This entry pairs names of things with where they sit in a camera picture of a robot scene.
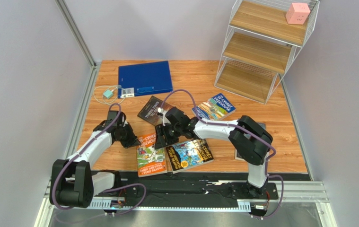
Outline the orange 78-Storey Treehouse book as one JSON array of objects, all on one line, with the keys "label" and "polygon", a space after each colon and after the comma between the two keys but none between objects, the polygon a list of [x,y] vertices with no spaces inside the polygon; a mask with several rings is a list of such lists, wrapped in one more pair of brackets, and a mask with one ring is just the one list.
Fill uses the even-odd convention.
[{"label": "orange 78-Storey Treehouse book", "polygon": [[138,177],[167,173],[165,150],[155,149],[156,133],[142,135],[139,141],[136,148]]}]

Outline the black 169-Storey Treehouse book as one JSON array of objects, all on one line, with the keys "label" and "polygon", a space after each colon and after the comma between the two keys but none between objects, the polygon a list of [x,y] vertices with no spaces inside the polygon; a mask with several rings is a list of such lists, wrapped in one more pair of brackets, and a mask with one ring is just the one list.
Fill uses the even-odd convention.
[{"label": "black 169-Storey Treehouse book", "polygon": [[165,150],[173,174],[214,161],[206,139],[179,142],[165,147]]}]

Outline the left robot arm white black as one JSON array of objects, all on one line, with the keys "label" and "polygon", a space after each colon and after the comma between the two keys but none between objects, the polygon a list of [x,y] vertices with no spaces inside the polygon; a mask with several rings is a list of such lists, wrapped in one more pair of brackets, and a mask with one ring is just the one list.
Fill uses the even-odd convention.
[{"label": "left robot arm white black", "polygon": [[85,144],[67,159],[57,159],[52,166],[49,201],[57,208],[87,208],[93,197],[106,190],[120,187],[118,171],[92,172],[101,154],[119,142],[123,148],[140,144],[125,113],[110,110],[107,119],[97,125]]}]

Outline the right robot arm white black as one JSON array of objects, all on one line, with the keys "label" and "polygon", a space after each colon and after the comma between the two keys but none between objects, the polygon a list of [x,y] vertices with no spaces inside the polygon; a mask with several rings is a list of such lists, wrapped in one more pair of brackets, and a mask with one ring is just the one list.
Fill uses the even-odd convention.
[{"label": "right robot arm white black", "polygon": [[243,115],[233,121],[189,118],[176,107],[168,111],[159,107],[157,114],[163,118],[163,122],[155,126],[156,148],[173,145],[181,136],[187,139],[229,141],[248,163],[247,182],[250,189],[259,193],[264,191],[268,181],[268,154],[270,150],[274,150],[271,145],[273,137],[251,117]]}]

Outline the Three Days To See book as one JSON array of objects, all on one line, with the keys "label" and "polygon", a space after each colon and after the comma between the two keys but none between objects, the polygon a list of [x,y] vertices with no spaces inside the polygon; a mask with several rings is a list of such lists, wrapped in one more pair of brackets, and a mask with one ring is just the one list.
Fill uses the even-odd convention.
[{"label": "Three Days To See book", "polygon": [[173,108],[172,105],[165,102],[163,105],[162,100],[151,96],[149,101],[144,105],[144,107],[140,110],[140,112],[137,114],[137,116],[146,122],[152,124],[153,126],[162,124],[162,123],[169,123],[168,119],[165,116],[158,115],[158,109],[162,108],[163,112],[170,110]]}]

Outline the blue 91-Storey Treehouse book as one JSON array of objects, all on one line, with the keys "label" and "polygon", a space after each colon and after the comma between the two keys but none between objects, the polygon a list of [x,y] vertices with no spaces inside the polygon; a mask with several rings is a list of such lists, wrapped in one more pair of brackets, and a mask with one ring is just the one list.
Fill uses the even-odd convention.
[{"label": "blue 91-Storey Treehouse book", "polygon": [[203,102],[196,106],[196,112],[194,108],[191,109],[194,115],[198,115],[200,118],[207,120],[222,121],[227,116],[236,111],[235,106],[222,94],[209,98],[206,102]]}]

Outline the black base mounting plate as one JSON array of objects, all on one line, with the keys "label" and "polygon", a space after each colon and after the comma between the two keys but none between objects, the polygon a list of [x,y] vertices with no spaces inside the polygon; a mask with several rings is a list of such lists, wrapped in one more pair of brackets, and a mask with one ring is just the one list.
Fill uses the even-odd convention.
[{"label": "black base mounting plate", "polygon": [[140,202],[152,208],[235,208],[238,200],[276,201],[276,184],[268,183],[257,192],[247,183],[247,173],[181,172],[138,177],[135,172],[120,171],[116,188],[131,184],[123,192],[105,195],[118,197],[124,205]]}]

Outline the blue file folder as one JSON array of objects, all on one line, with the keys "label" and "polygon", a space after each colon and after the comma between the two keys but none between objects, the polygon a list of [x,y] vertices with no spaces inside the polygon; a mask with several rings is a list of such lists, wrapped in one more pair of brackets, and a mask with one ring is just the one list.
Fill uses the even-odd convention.
[{"label": "blue file folder", "polygon": [[118,67],[119,98],[145,96],[173,91],[168,61]]}]

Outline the Nineteen Eighty-Four book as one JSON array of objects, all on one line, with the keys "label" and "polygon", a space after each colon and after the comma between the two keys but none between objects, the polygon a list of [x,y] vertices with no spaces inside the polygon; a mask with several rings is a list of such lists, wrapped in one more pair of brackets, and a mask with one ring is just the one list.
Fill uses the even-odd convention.
[{"label": "Nineteen Eighty-Four book", "polygon": [[[258,124],[259,124],[263,129],[266,129],[266,124],[265,124],[265,123],[258,122]],[[244,159],[242,158],[242,156],[239,154],[239,152],[238,152],[237,149],[235,149],[235,160],[240,160],[240,161],[244,160]]]}]

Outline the pink cube power socket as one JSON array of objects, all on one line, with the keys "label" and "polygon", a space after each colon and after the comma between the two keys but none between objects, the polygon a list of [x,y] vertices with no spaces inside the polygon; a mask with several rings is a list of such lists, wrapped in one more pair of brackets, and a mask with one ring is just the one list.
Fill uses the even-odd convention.
[{"label": "pink cube power socket", "polygon": [[293,2],[286,13],[286,21],[291,25],[303,25],[310,12],[307,3]]}]

